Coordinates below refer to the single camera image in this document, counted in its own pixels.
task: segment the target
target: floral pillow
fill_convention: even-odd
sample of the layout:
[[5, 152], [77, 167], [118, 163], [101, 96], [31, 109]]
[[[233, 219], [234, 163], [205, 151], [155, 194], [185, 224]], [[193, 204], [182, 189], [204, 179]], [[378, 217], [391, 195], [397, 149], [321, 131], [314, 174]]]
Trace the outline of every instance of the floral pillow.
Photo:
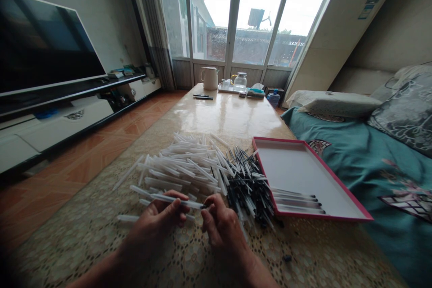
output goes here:
[[408, 80], [368, 124], [432, 158], [432, 73]]

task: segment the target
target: television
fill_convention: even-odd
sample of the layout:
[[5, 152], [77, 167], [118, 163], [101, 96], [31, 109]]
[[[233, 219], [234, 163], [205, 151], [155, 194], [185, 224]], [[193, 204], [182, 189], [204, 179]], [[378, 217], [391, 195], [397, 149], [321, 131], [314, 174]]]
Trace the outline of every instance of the television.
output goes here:
[[73, 9], [0, 0], [0, 30], [0, 96], [106, 76]]

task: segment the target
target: tiled floor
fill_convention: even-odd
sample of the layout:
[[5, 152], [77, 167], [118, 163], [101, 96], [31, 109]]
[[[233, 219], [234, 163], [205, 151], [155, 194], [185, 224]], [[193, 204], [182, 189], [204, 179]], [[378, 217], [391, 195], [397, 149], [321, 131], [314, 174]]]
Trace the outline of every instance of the tiled floor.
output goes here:
[[[83, 138], [35, 176], [1, 192], [0, 238], [7, 250], [27, 240], [185, 94], [178, 90], [152, 96]], [[278, 108], [277, 112], [282, 114], [284, 110]]]

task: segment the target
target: tray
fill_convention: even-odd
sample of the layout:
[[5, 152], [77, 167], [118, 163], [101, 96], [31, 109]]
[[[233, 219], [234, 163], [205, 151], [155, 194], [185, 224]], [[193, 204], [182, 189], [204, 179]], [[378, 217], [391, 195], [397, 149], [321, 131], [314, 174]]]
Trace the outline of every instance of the tray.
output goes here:
[[228, 89], [222, 89], [222, 85], [219, 83], [217, 86], [217, 92], [226, 92], [226, 93], [237, 93], [239, 94], [241, 91], [234, 91], [233, 86], [229, 86]]
[[276, 215], [368, 222], [373, 217], [351, 191], [305, 142], [300, 140], [254, 137], [257, 158], [272, 188], [315, 195], [326, 214], [280, 211]]

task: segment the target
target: tv cabinet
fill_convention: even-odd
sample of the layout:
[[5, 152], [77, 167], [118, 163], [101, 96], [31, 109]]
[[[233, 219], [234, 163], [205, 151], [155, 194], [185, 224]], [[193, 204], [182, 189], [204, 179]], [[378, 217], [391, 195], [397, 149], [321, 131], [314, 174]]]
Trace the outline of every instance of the tv cabinet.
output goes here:
[[[144, 78], [145, 75], [134, 75], [118, 80], [95, 79], [70, 84], [70, 88], [61, 86], [62, 89], [24, 93], [21, 100], [19, 94], [0, 97], [2, 184], [5, 180], [19, 180], [24, 171], [57, 157], [81, 137], [126, 113], [161, 88], [159, 78]], [[130, 102], [121, 107], [110, 104], [103, 94], [112, 89], [120, 94], [129, 89]], [[46, 119], [32, 115], [48, 108], [57, 108], [58, 113]]]

